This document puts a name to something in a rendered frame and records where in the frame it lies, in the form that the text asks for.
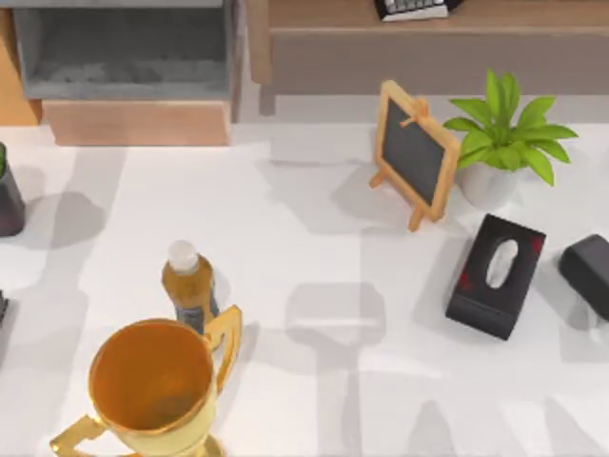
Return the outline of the green plant in white pot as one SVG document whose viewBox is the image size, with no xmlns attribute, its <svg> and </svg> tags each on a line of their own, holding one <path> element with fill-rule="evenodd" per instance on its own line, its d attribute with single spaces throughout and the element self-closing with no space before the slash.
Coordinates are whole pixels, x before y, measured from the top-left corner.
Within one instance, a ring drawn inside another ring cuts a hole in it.
<svg viewBox="0 0 609 457">
<path fill-rule="evenodd" d="M 485 96 L 453 98 L 450 103 L 462 112 L 443 123 L 446 129 L 463 134 L 458 161 L 462 195 L 473 207 L 492 211 L 514 195 L 529 169 L 541 181 L 555 185 L 553 160 L 571 162 L 563 140 L 579 135 L 552 124 L 547 112 L 556 98 L 538 96 L 520 107 L 521 88 L 511 72 L 486 72 Z"/>
</svg>

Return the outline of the wooden shelf unit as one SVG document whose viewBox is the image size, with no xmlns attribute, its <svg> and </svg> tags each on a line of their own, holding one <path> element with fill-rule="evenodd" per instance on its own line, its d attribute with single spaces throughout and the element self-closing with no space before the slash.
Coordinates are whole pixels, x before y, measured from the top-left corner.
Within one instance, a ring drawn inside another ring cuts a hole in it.
<svg viewBox="0 0 609 457">
<path fill-rule="evenodd" d="M 463 0 L 442 19 L 384 22 L 374 0 L 245 0 L 261 110 L 278 95 L 483 90 L 489 70 L 527 95 L 609 95 L 609 0 Z"/>
</svg>

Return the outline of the black tissue box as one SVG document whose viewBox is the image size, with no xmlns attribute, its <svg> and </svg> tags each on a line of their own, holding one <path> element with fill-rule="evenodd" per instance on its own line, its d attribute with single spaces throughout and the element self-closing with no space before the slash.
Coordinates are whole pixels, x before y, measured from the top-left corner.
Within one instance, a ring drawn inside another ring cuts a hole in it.
<svg viewBox="0 0 609 457">
<path fill-rule="evenodd" d="M 486 214 L 445 316 L 506 341 L 521 314 L 546 234 Z"/>
</svg>

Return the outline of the wooden cupboard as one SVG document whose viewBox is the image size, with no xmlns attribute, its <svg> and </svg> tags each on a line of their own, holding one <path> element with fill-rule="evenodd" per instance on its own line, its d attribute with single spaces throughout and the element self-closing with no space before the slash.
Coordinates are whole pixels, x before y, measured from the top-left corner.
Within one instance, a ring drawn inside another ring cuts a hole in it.
<svg viewBox="0 0 609 457">
<path fill-rule="evenodd" d="M 38 126 L 42 116 L 41 101 L 23 92 L 12 10 L 0 8 L 0 127 Z"/>
</svg>

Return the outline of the gold trophy cup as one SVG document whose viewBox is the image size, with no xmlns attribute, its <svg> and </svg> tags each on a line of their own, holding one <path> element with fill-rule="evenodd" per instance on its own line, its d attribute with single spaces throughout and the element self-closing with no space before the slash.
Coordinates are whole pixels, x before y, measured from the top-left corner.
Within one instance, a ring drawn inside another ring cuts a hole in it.
<svg viewBox="0 0 609 457">
<path fill-rule="evenodd" d="M 89 368 L 95 416 L 83 416 L 53 438 L 51 450 L 58 457 L 95 457 L 80 444 L 109 431 L 129 450 L 118 457 L 227 457 L 210 429 L 242 334 L 236 306 L 203 333 L 165 318 L 117 330 Z"/>
</svg>

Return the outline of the pale wooden drawer front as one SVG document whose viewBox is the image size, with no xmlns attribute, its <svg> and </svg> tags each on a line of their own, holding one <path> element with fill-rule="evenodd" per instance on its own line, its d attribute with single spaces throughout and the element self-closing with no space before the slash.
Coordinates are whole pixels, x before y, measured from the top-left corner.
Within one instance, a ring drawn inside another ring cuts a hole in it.
<svg viewBox="0 0 609 457">
<path fill-rule="evenodd" d="M 225 146 L 232 108 L 223 101 L 45 100 L 59 146 Z"/>
</svg>

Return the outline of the amber bottle with white cap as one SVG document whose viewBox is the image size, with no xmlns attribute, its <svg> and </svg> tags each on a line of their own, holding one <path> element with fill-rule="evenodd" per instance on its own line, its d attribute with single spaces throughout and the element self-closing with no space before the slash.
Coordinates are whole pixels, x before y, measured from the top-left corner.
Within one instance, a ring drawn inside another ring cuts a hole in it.
<svg viewBox="0 0 609 457">
<path fill-rule="evenodd" d="M 210 262 L 189 241 L 177 240 L 168 248 L 161 281 L 176 319 L 203 334 L 206 323 L 220 314 Z"/>
</svg>

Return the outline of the dark plant pot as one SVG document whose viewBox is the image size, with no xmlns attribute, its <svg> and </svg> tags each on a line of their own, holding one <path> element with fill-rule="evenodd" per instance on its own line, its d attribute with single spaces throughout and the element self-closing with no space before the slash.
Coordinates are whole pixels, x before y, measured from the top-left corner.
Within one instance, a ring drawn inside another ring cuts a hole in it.
<svg viewBox="0 0 609 457">
<path fill-rule="evenodd" d="M 25 203 L 10 168 L 7 148 L 0 142 L 0 238 L 17 235 L 25 222 Z"/>
</svg>

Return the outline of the wooden framed blackboard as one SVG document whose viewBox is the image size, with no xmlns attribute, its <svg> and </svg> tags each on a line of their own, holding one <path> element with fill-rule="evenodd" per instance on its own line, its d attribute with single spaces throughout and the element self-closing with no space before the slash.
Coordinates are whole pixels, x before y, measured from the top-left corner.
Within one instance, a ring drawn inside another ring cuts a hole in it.
<svg viewBox="0 0 609 457">
<path fill-rule="evenodd" d="M 393 80 L 381 85 L 373 159 L 375 188 L 390 182 L 409 202 L 408 229 L 422 219 L 443 218 L 453 185 L 461 142 L 430 113 L 426 99 L 414 98 Z"/>
</svg>

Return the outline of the black rounded box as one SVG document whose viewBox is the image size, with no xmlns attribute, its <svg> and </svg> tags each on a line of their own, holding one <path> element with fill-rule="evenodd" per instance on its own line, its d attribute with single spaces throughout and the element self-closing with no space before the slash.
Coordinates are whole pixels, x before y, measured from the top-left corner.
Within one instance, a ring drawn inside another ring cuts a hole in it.
<svg viewBox="0 0 609 457">
<path fill-rule="evenodd" d="M 591 234 L 567 247 L 559 259 L 560 275 L 606 322 L 609 322 L 609 241 Z"/>
</svg>

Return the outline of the grey pierced drawer inside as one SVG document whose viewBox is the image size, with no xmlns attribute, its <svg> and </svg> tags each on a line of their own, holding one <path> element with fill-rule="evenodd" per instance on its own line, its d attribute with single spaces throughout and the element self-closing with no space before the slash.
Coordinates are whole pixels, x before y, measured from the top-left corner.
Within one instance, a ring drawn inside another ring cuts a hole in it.
<svg viewBox="0 0 609 457">
<path fill-rule="evenodd" d="M 30 99 L 227 100 L 239 0 L 0 0 Z"/>
</svg>

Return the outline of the black and white keyboard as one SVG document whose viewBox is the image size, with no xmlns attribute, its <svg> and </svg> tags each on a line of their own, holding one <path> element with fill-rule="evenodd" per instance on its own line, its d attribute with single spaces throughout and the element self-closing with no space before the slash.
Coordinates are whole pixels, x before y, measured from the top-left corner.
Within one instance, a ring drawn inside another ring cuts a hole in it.
<svg viewBox="0 0 609 457">
<path fill-rule="evenodd" d="M 373 0 L 383 22 L 445 18 L 465 0 Z"/>
</svg>

